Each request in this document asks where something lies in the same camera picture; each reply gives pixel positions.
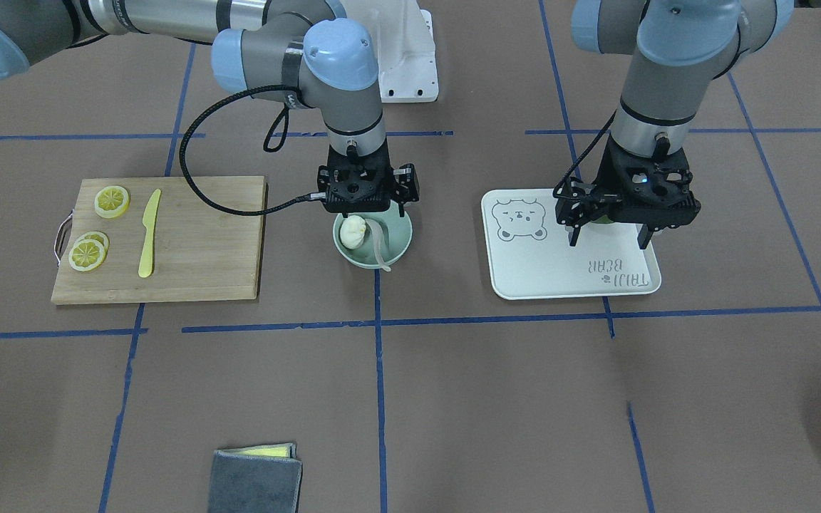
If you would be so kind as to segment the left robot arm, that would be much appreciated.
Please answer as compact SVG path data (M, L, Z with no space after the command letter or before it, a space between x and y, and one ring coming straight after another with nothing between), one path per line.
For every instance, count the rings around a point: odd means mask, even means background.
M625 55L630 66L615 113L601 133L592 182L566 171L557 183L557 223L576 246L584 225L636 224L636 243L690 224L701 210L683 149L711 81L770 43L788 25L792 1L579 1L572 39L583 50Z

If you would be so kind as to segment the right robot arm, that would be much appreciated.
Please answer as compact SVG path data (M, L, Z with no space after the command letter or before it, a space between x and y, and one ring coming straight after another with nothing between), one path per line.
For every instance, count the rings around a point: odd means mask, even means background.
M210 199L196 184L187 152L195 131L244 98L277 102L265 152L277 152L297 108L317 110L328 137L315 192L290 205L319 202L329 213L383 213L420 199L413 165L394 166L379 90L372 33L340 1L0 1L0 81L68 49L110 36L182 40L211 53L225 98L205 108L182 134L178 165L201 201L225 214L263 217Z

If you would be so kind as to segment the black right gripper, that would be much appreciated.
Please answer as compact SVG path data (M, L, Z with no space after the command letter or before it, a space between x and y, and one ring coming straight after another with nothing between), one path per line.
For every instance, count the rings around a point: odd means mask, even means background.
M351 214L381 213L398 205L398 216L406 217L405 204L420 201L419 181L413 163L393 168L390 150L381 146L370 155L354 150L342 155L329 147L328 160L317 171L317 191L323 206L348 219Z

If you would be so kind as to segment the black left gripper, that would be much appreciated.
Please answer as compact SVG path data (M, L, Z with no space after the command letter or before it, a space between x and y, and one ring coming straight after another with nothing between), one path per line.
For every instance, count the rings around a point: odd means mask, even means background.
M691 191L692 181L684 150L671 152L668 137L657 137L648 158L632 155L609 138L592 182L567 176L554 190L556 220L571 227L571 247L579 243L583 225L602 218L641 225L638 245L645 250L654 232L697 217L701 202Z

